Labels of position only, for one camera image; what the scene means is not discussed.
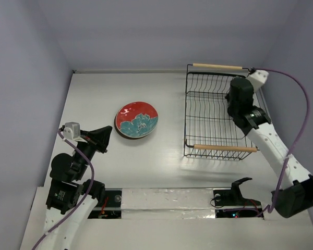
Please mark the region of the dark teal blossom plate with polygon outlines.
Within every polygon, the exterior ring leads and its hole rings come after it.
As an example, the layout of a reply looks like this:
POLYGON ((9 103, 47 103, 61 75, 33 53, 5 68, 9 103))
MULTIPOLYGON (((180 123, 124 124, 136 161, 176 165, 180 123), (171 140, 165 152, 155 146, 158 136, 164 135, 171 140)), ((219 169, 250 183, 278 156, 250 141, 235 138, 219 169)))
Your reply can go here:
POLYGON ((131 137, 140 137, 151 134, 156 127, 156 125, 150 125, 146 122, 133 124, 132 122, 125 121, 121 124, 120 128, 116 127, 116 132, 131 137))

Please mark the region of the red and teal plate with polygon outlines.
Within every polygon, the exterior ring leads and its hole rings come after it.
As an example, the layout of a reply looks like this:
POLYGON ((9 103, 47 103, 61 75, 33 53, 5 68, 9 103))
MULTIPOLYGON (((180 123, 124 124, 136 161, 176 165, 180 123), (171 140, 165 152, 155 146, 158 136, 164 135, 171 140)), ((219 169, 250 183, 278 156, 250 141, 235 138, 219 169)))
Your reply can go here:
POLYGON ((158 124, 159 115, 156 109, 146 102, 132 102, 123 106, 114 119, 115 127, 120 128, 125 121, 133 124, 146 122, 150 125, 158 124))

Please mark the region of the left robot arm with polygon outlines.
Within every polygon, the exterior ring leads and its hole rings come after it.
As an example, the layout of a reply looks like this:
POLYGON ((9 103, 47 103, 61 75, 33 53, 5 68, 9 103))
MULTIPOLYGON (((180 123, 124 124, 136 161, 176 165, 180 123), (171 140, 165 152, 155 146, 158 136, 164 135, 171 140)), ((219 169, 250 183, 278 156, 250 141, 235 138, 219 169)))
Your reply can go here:
POLYGON ((51 161, 43 235, 33 249, 73 249, 92 210, 107 203, 105 185, 94 179, 91 160, 95 153, 107 152, 111 132, 112 126, 85 131, 77 122, 58 129, 59 137, 74 151, 51 161))

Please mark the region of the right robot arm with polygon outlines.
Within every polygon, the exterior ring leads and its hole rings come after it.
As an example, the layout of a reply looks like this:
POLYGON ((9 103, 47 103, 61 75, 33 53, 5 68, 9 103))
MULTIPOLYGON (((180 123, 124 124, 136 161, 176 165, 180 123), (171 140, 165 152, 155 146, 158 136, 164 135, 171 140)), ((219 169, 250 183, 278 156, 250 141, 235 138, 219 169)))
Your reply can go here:
POLYGON ((254 87, 246 78, 234 78, 226 95, 227 113, 261 151, 279 177, 271 208, 289 218, 313 206, 313 175, 301 165, 278 136, 270 117, 254 105, 254 87))

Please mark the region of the silver foil strip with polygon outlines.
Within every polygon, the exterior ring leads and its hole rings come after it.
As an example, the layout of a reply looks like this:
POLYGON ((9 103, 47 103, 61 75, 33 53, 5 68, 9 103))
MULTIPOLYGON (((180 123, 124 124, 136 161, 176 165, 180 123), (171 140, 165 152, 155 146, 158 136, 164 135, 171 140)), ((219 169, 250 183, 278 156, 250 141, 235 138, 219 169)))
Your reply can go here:
POLYGON ((122 219, 214 219, 213 189, 123 189, 122 219))

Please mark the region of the aluminium rail right side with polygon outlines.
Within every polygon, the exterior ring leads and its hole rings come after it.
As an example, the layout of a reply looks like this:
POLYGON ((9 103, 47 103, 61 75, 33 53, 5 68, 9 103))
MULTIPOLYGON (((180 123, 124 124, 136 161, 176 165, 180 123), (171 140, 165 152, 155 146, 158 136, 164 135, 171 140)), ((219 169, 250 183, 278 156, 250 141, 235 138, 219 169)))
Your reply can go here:
POLYGON ((260 103, 263 105, 264 110, 267 112, 268 115, 270 115, 269 111, 268 111, 266 100, 264 98, 263 90, 262 90, 263 86, 256 93, 258 93, 258 95, 259 95, 260 103))

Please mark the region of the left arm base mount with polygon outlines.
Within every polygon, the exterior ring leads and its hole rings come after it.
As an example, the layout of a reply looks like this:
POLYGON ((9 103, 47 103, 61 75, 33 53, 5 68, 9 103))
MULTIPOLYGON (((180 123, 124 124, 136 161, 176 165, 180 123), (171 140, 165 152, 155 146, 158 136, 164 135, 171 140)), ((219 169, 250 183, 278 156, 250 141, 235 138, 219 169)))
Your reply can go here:
POLYGON ((102 204, 97 204, 89 219, 120 219, 122 217, 122 189, 106 189, 102 204))

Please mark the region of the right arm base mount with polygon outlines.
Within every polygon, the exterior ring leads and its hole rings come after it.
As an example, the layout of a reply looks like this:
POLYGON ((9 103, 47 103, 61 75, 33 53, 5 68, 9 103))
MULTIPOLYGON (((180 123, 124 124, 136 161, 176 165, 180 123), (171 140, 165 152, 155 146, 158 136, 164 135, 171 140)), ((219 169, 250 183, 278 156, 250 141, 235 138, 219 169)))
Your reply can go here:
POLYGON ((238 197, 230 189, 214 190, 213 195, 210 205, 216 218, 254 218, 263 210, 259 201, 238 197))

